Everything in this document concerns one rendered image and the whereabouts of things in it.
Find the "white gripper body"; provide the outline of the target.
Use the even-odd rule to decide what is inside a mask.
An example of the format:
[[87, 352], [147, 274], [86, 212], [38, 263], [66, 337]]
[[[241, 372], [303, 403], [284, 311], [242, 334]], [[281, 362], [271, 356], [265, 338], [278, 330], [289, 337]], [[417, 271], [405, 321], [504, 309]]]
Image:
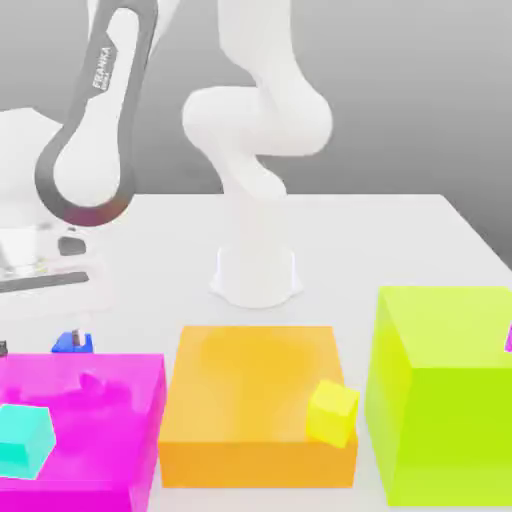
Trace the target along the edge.
[[0, 274], [0, 317], [42, 317], [107, 308], [107, 270], [76, 267], [58, 274]]

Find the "small blue cube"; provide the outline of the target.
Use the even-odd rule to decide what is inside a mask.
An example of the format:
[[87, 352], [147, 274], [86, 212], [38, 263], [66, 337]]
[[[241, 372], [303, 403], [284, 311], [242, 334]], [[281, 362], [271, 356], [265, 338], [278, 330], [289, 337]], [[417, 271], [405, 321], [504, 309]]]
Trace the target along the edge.
[[62, 333], [51, 349], [52, 353], [93, 353], [93, 342], [90, 333], [86, 335], [86, 344], [77, 346], [73, 344], [72, 331]]

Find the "small cyan cube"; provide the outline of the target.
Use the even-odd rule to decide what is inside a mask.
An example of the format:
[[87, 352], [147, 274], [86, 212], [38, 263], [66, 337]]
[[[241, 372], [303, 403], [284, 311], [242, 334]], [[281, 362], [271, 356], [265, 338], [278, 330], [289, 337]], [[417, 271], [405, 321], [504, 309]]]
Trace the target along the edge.
[[35, 480], [55, 446], [47, 407], [0, 406], [0, 477]]

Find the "small yellow cube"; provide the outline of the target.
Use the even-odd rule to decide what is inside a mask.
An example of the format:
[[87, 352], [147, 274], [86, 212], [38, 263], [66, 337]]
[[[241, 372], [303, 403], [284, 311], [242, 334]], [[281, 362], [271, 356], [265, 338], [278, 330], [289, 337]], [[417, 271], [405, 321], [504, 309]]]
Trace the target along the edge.
[[344, 449], [355, 430], [360, 393], [332, 380], [321, 380], [308, 400], [306, 434]]

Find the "large magenta box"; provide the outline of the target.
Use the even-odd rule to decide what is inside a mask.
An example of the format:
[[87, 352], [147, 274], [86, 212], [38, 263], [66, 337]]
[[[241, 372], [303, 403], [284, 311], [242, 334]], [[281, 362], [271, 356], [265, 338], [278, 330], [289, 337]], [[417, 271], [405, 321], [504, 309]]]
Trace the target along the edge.
[[0, 512], [148, 512], [166, 402], [160, 354], [9, 354], [0, 405], [48, 408], [34, 480], [0, 477]]

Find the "large orange box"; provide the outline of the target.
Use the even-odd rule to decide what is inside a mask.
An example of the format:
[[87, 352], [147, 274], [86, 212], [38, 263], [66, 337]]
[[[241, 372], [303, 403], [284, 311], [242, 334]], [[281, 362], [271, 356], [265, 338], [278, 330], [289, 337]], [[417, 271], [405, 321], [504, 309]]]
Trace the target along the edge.
[[358, 440], [306, 435], [308, 400], [342, 382], [327, 326], [187, 326], [158, 449], [165, 488], [349, 488]]

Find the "large lime box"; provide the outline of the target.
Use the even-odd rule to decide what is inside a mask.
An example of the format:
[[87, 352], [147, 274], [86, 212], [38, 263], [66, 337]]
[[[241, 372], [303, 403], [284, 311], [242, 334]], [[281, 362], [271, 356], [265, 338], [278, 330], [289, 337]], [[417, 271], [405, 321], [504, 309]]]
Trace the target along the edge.
[[512, 508], [512, 291], [379, 290], [365, 418], [391, 506]]

